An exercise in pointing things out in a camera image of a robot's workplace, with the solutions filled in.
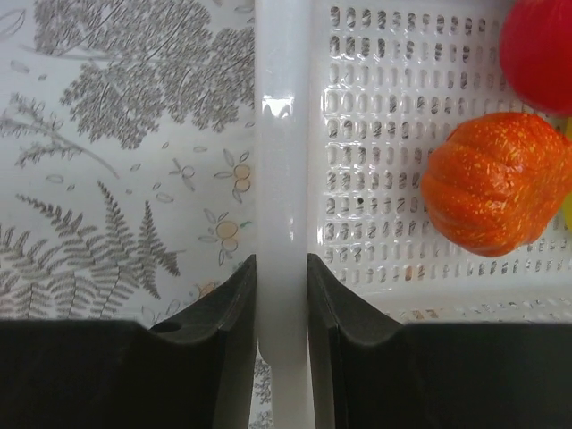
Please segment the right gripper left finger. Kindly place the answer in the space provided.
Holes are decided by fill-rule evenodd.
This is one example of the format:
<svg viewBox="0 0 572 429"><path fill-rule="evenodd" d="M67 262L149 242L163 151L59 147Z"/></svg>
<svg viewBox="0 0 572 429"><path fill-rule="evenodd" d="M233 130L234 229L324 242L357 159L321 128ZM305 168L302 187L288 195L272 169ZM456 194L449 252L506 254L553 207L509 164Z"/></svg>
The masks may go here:
<svg viewBox="0 0 572 429"><path fill-rule="evenodd" d="M123 320L1 324L4 428L245 428L257 266L151 328Z"/></svg>

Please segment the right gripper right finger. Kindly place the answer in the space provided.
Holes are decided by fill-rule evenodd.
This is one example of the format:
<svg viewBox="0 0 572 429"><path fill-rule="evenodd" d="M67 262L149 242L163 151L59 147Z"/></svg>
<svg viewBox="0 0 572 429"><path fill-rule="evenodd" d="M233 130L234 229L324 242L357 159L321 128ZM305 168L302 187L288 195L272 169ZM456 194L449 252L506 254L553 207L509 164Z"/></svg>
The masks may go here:
<svg viewBox="0 0 572 429"><path fill-rule="evenodd" d="M319 428L568 428L571 327L401 324L307 258Z"/></svg>

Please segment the fake orange pumpkin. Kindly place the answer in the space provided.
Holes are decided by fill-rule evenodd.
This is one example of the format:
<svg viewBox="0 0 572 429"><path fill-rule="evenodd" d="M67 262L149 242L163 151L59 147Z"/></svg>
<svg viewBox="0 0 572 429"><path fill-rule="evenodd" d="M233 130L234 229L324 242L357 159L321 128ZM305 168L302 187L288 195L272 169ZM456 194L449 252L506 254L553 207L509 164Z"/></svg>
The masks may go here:
<svg viewBox="0 0 572 429"><path fill-rule="evenodd" d="M500 257L543 234L571 191L571 141L536 114L462 122L428 157L421 194L433 227Z"/></svg>

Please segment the fake mango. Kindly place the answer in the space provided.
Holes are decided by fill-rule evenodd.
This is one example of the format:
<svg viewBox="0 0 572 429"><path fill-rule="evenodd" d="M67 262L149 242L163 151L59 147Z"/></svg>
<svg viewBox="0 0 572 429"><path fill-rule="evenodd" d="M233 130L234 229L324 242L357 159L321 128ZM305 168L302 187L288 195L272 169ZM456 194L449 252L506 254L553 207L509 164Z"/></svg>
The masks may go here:
<svg viewBox="0 0 572 429"><path fill-rule="evenodd" d="M571 117L566 119L563 131L555 135L555 154L551 161L552 198L560 202L565 225L571 231Z"/></svg>

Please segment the white plastic basket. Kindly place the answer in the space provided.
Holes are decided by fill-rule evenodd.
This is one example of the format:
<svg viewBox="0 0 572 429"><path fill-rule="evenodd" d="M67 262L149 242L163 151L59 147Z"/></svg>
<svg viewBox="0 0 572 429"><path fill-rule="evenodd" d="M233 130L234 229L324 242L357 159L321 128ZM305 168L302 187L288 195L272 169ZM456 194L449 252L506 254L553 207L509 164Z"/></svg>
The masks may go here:
<svg viewBox="0 0 572 429"><path fill-rule="evenodd" d="M501 76L508 1L258 1L259 347L277 428L310 428L308 387L277 372L279 322L299 322L301 258L400 322L571 320L561 217L507 256L443 238L422 206L429 153L462 120L524 106Z"/></svg>

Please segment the fake red apple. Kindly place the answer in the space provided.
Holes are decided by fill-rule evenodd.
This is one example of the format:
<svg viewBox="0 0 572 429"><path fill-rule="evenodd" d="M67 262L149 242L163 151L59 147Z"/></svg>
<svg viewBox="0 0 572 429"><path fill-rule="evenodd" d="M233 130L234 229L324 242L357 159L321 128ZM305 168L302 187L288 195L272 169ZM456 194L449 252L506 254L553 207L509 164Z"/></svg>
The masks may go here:
<svg viewBox="0 0 572 429"><path fill-rule="evenodd" d="M571 115L571 3L516 1L501 26L500 66L534 109Z"/></svg>

